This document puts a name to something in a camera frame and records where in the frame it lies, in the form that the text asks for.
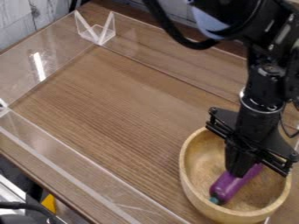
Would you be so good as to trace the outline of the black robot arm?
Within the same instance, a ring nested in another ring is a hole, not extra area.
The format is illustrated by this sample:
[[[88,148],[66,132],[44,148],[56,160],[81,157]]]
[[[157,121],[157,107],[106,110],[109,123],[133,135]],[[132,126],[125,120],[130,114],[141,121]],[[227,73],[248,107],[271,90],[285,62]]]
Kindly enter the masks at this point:
[[[287,176],[299,154],[280,134],[285,104],[299,108],[299,8],[285,0],[184,0],[200,33],[197,42],[176,28],[157,0],[142,0],[170,38],[193,50],[232,40],[247,48],[247,84],[239,111],[209,109],[205,127],[225,142],[225,169],[243,177],[256,164]]]

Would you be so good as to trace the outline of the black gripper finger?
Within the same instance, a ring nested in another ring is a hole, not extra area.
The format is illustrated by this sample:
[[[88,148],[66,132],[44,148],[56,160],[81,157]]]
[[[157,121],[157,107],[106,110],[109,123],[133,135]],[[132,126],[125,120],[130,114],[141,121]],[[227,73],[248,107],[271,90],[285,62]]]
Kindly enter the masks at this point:
[[[263,155],[260,153],[248,152],[245,154],[245,165],[247,172],[245,175],[257,175],[263,170]]]
[[[224,152],[225,169],[228,173],[237,178],[241,178],[247,173],[247,169],[240,164],[243,162],[243,153],[244,151],[241,150],[241,147],[232,140],[228,139],[225,141]]]

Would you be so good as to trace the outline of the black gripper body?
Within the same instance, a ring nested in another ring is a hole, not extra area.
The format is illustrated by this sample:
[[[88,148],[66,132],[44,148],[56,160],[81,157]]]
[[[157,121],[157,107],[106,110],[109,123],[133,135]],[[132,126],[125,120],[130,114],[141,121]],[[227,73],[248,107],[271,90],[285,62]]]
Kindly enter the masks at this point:
[[[285,104],[256,104],[249,98],[240,98],[239,111],[224,108],[209,108],[209,120],[205,128],[225,141],[232,140],[244,151],[243,162],[247,169],[245,154],[263,155],[263,165],[285,177],[293,163],[299,161],[299,153],[285,142],[279,132],[279,123]]]

